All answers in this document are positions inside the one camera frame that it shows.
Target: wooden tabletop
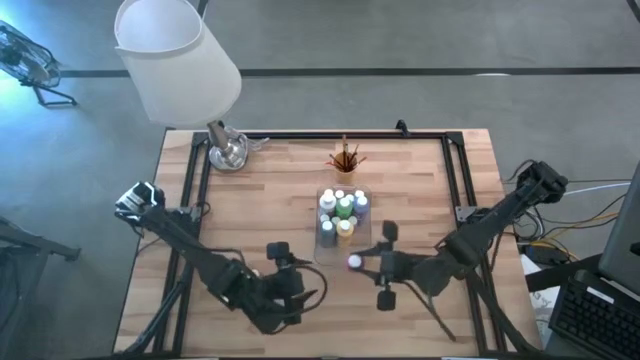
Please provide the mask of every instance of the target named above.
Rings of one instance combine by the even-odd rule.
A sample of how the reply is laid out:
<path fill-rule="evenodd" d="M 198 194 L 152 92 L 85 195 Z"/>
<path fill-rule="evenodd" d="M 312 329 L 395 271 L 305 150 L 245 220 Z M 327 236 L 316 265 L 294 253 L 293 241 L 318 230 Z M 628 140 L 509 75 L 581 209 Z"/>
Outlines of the wooden tabletop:
<path fill-rule="evenodd" d="M 492 206 L 504 191 L 489 133 L 484 129 L 462 131 L 477 201 L 480 206 Z M 167 207 L 179 204 L 191 138 L 190 131 L 170 131 L 166 135 L 155 184 L 165 191 Z M 381 239 L 383 220 L 395 220 L 400 226 L 396 249 L 433 254 L 435 243 L 455 228 L 440 142 L 409 139 L 357 143 L 359 153 L 368 158 L 358 168 L 355 182 L 373 192 L 373 241 Z M 316 190 L 332 184 L 332 170 L 324 163 L 339 147 L 339 141 L 334 140 L 272 140 L 261 151 L 251 153 L 241 171 L 222 174 L 212 170 L 207 194 L 212 211 L 203 219 L 200 241 L 206 246 L 241 249 L 249 267 L 262 273 L 275 271 L 265 256 L 269 242 L 287 241 L 297 257 L 313 259 Z M 195 178 L 199 179 L 201 167 L 196 169 Z M 464 200 L 457 161 L 456 169 Z M 154 234 L 147 235 L 140 246 L 155 238 Z M 168 257 L 169 248 L 162 241 L 137 257 L 115 350 L 131 344 L 157 310 Z M 493 277 L 498 300 L 525 338 L 539 346 L 513 238 L 505 236 L 497 261 Z M 196 279 L 183 356 L 477 355 L 464 282 L 452 280 L 435 298 L 438 313 L 458 338 L 454 343 L 403 286 L 393 287 L 398 294 L 396 310 L 380 312 L 376 310 L 379 289 L 372 281 L 341 266 L 319 269 L 329 281 L 326 300 L 303 315 L 302 324 L 275 336 L 261 335 L 240 310 L 228 311 Z M 305 273 L 304 281 L 307 289 L 321 288 L 313 274 Z M 486 310 L 483 317 L 492 344 Z M 173 336 L 172 331 L 170 326 L 168 336 Z"/>

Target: yellow cable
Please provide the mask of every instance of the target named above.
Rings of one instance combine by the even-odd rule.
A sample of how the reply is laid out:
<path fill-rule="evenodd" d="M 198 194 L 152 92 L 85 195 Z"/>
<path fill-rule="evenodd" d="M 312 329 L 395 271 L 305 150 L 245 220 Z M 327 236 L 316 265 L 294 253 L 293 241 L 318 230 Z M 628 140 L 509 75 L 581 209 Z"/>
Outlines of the yellow cable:
<path fill-rule="evenodd" d="M 606 214 L 606 215 L 601 215 L 601 216 L 595 217 L 593 219 L 589 219 L 587 221 L 581 221 L 581 222 L 575 223 L 575 224 L 573 224 L 571 226 L 567 226 L 566 228 L 562 229 L 562 231 L 560 231 L 559 233 L 555 234 L 554 236 L 548 236 L 547 235 L 546 238 L 542 238 L 542 239 L 536 240 L 533 243 L 538 242 L 538 241 L 546 241 L 547 238 L 550 238 L 550 239 L 553 239 L 555 241 L 558 241 L 557 238 L 560 237 L 560 235 L 566 233 L 567 231 L 569 231 L 571 229 L 574 229 L 574 228 L 576 228 L 576 227 L 578 227 L 580 225 L 588 224 L 588 223 L 591 223 L 591 222 L 594 222 L 594 221 L 598 221 L 598 220 L 608 219 L 608 218 L 614 217 L 614 216 L 618 216 L 618 213 L 617 212 L 613 212 L 613 213 L 609 213 L 609 214 Z"/>
<path fill-rule="evenodd" d="M 565 251 L 563 248 L 561 248 L 559 246 L 556 246 L 556 245 L 553 245 L 551 243 L 548 243 L 546 241 L 540 242 L 540 240 L 538 240 L 538 241 L 532 242 L 531 246 L 548 247 L 548 248 L 552 248 L 552 249 L 557 249 L 557 250 L 560 250 L 563 253 L 569 255 L 570 257 L 574 258 L 574 260 L 580 260 L 580 258 L 576 254 L 572 253 L 571 251 L 568 251 L 568 250 Z"/>

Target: black metal frame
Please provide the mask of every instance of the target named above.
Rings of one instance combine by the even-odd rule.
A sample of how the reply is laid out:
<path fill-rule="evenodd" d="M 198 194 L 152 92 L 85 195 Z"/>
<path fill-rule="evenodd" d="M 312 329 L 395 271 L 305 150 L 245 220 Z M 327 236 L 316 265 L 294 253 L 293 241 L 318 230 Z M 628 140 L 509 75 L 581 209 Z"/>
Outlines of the black metal frame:
<path fill-rule="evenodd" d="M 447 180 L 449 183 L 449 190 L 451 194 L 451 206 L 452 212 L 454 214 L 454 219 L 456 222 L 456 226 L 460 227 L 462 223 L 458 221 L 455 216 L 455 208 L 457 206 L 462 205 L 462 201 L 460 199 L 460 192 L 457 186 L 456 173 L 454 168 L 454 160 L 452 156 L 451 147 L 455 147 L 458 153 L 458 159 L 460 163 L 460 167 L 462 169 L 462 178 L 465 187 L 465 192 L 467 194 L 467 204 L 469 206 L 476 205 L 476 197 L 473 188 L 473 183 L 471 179 L 471 170 L 469 168 L 469 162 L 467 159 L 464 138 L 462 132 L 452 132 L 452 131 L 442 131 L 442 132 L 409 132 L 404 121 L 398 121 L 396 126 L 397 130 L 389 130 L 389 131 L 381 131 L 381 132 L 371 132 L 371 131 L 310 131 L 310 132 L 289 132 L 289 131 L 276 131 L 276 132 L 252 132 L 247 133 L 247 136 L 252 139 L 260 139 L 269 137 L 271 139 L 300 139 L 300 140 L 319 140 L 319 139 L 341 139 L 343 134 L 346 134 L 347 137 L 353 140 L 358 139 L 398 139 L 398 140 L 408 140 L 408 139 L 432 139 L 438 140 L 441 143 L 443 157 L 445 162 L 445 168 L 447 172 Z M 182 199 L 180 201 L 180 206 L 189 206 L 190 195 L 192 192 L 192 185 L 194 180 L 196 163 L 199 157 L 199 154 L 204 151 L 204 162 L 202 164 L 202 175 L 200 178 L 200 186 L 198 189 L 198 195 L 196 200 L 197 207 L 202 207 L 206 201 L 206 194 L 208 189 L 208 178 L 211 170 L 211 164 L 209 162 L 209 142 L 208 135 L 206 132 L 196 132 L 193 135 L 192 143 L 191 143 L 191 151 L 189 154 L 189 162 L 187 164 L 185 182 L 182 190 Z M 194 236 L 197 238 L 200 233 L 201 221 L 196 224 L 196 233 Z M 167 276 L 163 291 L 163 302 L 167 299 L 167 296 L 171 293 L 173 288 L 176 285 L 176 278 L 178 274 L 178 258 L 179 254 L 176 251 L 172 251 L 169 257 L 169 265 L 167 268 Z M 187 315 L 188 315 L 188 307 L 189 307 L 189 296 L 191 293 L 191 280 L 193 278 L 193 267 L 186 265 L 183 271 L 188 271 L 191 273 L 188 275 L 188 282 L 183 284 L 182 294 L 180 296 L 180 304 L 177 314 L 176 320 L 176 328 L 174 332 L 174 338 L 171 350 L 164 350 L 165 347 L 165 337 L 166 337 L 166 319 L 161 323 L 158 327 L 158 330 L 155 335 L 154 344 L 152 348 L 152 354 L 156 354 L 159 357 L 180 357 L 182 353 L 182 346 L 184 342 L 184 330 L 186 327 Z M 483 282 L 488 287 L 489 291 L 495 296 L 495 287 L 493 283 L 493 278 L 491 272 L 489 271 L 488 261 L 485 257 L 481 264 L 481 278 Z M 478 353 L 480 356 L 491 351 L 488 349 L 487 344 L 487 336 L 485 333 L 484 324 L 482 322 L 482 313 L 480 309 L 480 302 L 478 299 L 478 295 L 470 288 L 467 283 L 468 289 L 468 297 L 469 297 L 469 306 L 471 309 L 471 318 L 473 322 L 474 332 L 476 336 L 476 343 L 478 347 Z M 498 324 L 494 321 L 493 316 L 491 316 L 493 331 L 496 338 L 496 347 L 498 352 L 507 351 L 506 342 L 504 338 L 504 332 L 498 326 Z"/>

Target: black floor line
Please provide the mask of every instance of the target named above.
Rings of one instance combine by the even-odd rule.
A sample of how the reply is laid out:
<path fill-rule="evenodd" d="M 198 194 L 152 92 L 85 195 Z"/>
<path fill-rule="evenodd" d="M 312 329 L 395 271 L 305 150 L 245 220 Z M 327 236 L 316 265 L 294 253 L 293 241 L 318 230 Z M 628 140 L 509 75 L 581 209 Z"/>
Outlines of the black floor line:
<path fill-rule="evenodd" d="M 361 77 L 361 76 L 551 76 L 638 75 L 640 67 L 569 68 L 334 68 L 334 69 L 242 69 L 243 78 Z M 67 70 L 64 78 L 126 78 L 126 70 Z"/>

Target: desk lamp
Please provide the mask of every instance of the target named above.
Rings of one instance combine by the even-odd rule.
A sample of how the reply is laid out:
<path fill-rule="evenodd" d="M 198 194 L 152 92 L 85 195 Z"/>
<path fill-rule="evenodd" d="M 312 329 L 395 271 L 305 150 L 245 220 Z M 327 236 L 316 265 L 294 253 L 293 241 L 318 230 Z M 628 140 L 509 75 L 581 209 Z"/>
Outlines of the desk lamp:
<path fill-rule="evenodd" d="M 240 94 L 240 72 L 193 6 L 126 0 L 114 32 L 149 120 L 174 128 L 206 124 L 213 167 L 241 169 L 252 144 L 220 121 Z"/>

